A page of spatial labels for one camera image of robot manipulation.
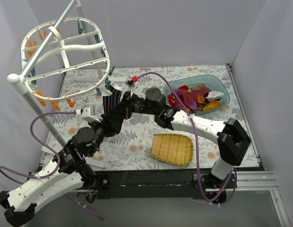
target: floral tablecloth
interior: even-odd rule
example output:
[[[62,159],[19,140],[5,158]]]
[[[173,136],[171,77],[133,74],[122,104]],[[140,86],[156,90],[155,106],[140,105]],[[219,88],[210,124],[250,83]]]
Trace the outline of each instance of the floral tablecloth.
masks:
[[[227,88],[231,101],[228,106],[218,111],[202,115],[206,119],[224,121],[229,118],[235,118],[240,121],[246,129],[246,124],[240,109],[234,88],[232,86],[231,78],[229,77],[226,67],[218,66],[185,66],[185,67],[149,67],[149,68],[116,68],[113,75],[110,77],[114,81],[114,77],[127,78],[128,76],[138,76],[148,71],[155,71],[163,75],[168,81],[193,77],[197,75],[211,74],[218,77]],[[78,92],[83,88],[90,87],[90,83],[76,82],[74,77],[94,77],[97,71],[94,69],[86,70],[72,70],[67,72],[60,95],[71,94]],[[158,87],[163,89],[164,81],[155,76],[150,75],[139,79],[140,85],[135,93],[138,96],[144,97],[145,91],[149,87]],[[125,84],[122,85],[123,91],[126,91]],[[103,113],[102,97],[96,96],[96,92],[88,94],[88,105],[95,105],[97,115]],[[59,103],[61,111],[71,111],[66,101]],[[74,108],[80,109],[86,103],[81,98],[76,98],[76,105]],[[80,117],[71,115],[57,115],[54,120],[54,126],[58,132],[68,141],[81,127],[87,126],[87,123]],[[192,134],[170,131],[162,129],[153,120],[153,116],[133,114],[130,120],[125,120],[123,128],[119,135],[111,138],[105,138],[101,144],[100,151],[95,154],[94,159],[108,163],[106,170],[137,170],[137,169],[181,169],[181,168],[196,168],[195,154],[193,161],[187,166],[173,166],[163,163],[150,157],[151,147],[153,142],[153,135],[156,133],[180,133],[195,139]],[[48,144],[55,150],[62,149],[55,138],[50,135]],[[200,167],[211,168],[217,158],[219,157],[218,146],[211,141],[199,137],[200,150]],[[47,163],[52,159],[52,155],[46,154],[44,162]],[[245,155],[241,167],[255,167],[258,166],[257,157],[253,146],[251,145]]]

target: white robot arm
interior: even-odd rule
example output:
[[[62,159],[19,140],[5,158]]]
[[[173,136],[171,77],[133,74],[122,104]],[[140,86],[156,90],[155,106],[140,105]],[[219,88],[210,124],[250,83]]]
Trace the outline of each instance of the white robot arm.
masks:
[[[0,193],[0,204],[6,209],[5,217],[14,227],[33,218],[34,213],[59,196],[76,188],[91,188],[97,178],[84,157],[92,157],[99,151],[104,137],[111,137],[121,130],[124,119],[132,113],[155,115],[155,122],[162,128],[194,133],[190,116],[184,111],[166,105],[165,96],[157,88],[149,88],[145,99],[125,92],[122,101],[111,111],[101,115],[100,121],[93,116],[92,107],[77,110],[76,114],[89,122],[90,127],[81,128],[58,153],[58,170],[45,179],[29,179],[20,187]],[[200,137],[219,146],[220,158],[211,169],[208,180],[213,185],[221,183],[233,169],[239,166],[251,143],[240,123],[235,119],[227,122],[192,117]],[[37,175],[52,172],[57,166],[54,157]]]

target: translucent plastic bin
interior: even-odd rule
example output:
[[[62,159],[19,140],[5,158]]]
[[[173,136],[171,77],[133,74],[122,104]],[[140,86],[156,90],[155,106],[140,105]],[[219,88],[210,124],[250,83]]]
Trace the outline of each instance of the translucent plastic bin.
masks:
[[[189,77],[189,78],[185,78],[185,79],[179,79],[179,80],[175,80],[175,81],[170,82],[170,84],[173,88],[179,88],[183,85],[186,85],[189,88],[193,88],[198,84],[205,84],[212,91],[221,91],[224,93],[223,98],[221,100],[219,100],[219,102],[222,103],[221,106],[214,108],[214,109],[211,109],[211,110],[193,113],[196,116],[207,114],[210,112],[214,112],[214,111],[219,110],[223,107],[226,107],[230,103],[230,100],[231,100],[230,94],[226,90],[226,87],[224,86],[224,84],[219,80],[219,78],[217,78],[213,75],[207,74],[207,75]],[[165,85],[163,88],[163,94],[167,97],[170,93],[171,93],[170,88],[167,85]]]

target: gray wall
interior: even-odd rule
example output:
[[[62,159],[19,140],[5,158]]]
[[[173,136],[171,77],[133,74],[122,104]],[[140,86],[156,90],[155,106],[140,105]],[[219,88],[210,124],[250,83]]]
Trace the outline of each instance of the gray wall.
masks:
[[[233,68],[261,160],[275,172],[293,226],[293,0],[266,1]]]
[[[34,171],[41,156],[41,145],[30,135],[29,126],[36,114],[14,88],[6,81],[10,73],[21,72],[20,45],[28,31],[38,25],[26,0],[0,1],[0,165],[22,173]],[[61,67],[56,60],[38,68],[45,72]],[[47,89],[57,95],[61,77],[38,83],[40,90]],[[35,126],[36,134],[45,141],[47,129],[43,124]],[[0,174],[0,192],[18,187]],[[0,206],[0,227],[10,226],[5,221],[4,209]]]
[[[69,0],[27,0],[39,22]],[[81,0],[116,66],[232,63],[265,0]],[[78,16],[73,9],[72,16]],[[66,35],[74,35],[67,27]],[[76,55],[71,62],[76,63]]]

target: bamboo basket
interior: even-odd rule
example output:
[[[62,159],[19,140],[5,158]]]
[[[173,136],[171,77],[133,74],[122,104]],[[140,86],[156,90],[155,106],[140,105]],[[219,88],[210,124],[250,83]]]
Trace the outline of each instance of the bamboo basket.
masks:
[[[176,166],[187,166],[193,159],[194,144],[181,134],[154,134],[151,157]]]

